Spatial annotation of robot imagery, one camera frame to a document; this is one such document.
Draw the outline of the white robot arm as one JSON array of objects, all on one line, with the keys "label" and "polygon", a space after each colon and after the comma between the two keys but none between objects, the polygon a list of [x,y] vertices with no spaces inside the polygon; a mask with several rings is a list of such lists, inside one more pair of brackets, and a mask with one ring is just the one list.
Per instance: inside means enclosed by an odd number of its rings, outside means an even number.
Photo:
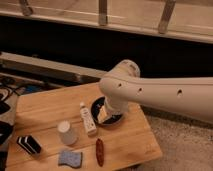
[{"label": "white robot arm", "polygon": [[138,65],[123,60],[103,75],[99,88],[108,115],[135,102],[213,124],[213,77],[141,78]]}]

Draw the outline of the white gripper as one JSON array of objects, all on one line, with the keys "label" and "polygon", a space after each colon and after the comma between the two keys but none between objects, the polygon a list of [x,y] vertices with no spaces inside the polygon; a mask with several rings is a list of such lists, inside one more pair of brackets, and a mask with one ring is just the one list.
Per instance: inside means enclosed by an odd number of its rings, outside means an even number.
[{"label": "white gripper", "polygon": [[106,97],[104,106],[100,108],[97,116],[99,123],[105,122],[108,115],[121,115],[128,111],[128,102],[121,99]]}]

